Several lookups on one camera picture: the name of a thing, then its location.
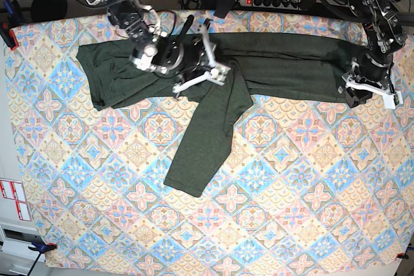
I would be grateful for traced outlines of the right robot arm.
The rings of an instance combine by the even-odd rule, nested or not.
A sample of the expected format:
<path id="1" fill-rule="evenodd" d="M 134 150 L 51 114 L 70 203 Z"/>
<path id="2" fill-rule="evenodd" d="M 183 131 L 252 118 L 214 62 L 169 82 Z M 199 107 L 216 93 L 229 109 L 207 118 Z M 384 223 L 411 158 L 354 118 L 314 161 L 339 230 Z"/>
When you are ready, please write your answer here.
<path id="1" fill-rule="evenodd" d="M 192 41 L 186 41 L 193 15 L 187 17 L 175 36 L 163 31 L 156 10 L 139 0 L 80 0 L 79 3 L 87 8 L 106 9 L 109 22 L 122 29 L 133 43 L 130 62 L 138 70 L 151 72 L 158 78 L 175 78 L 174 95 L 204 81 L 224 85 L 230 67 L 216 60 L 216 45 L 208 33 L 210 19 L 199 24 Z"/>

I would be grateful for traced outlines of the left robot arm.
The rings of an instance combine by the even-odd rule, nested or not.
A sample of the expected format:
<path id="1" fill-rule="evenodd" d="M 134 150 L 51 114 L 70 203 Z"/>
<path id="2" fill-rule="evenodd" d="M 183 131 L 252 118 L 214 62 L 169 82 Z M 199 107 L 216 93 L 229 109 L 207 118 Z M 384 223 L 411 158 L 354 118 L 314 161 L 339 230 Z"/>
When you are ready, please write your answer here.
<path id="1" fill-rule="evenodd" d="M 342 76 L 344 85 L 338 87 L 346 104 L 355 108 L 377 94 L 385 108 L 395 109 L 403 98 L 393 84 L 393 54 L 405 46 L 407 34 L 389 0 L 347 0 L 351 16 L 320 1 L 336 16 L 361 23 L 367 35 L 367 47 L 352 59 L 351 69 Z"/>

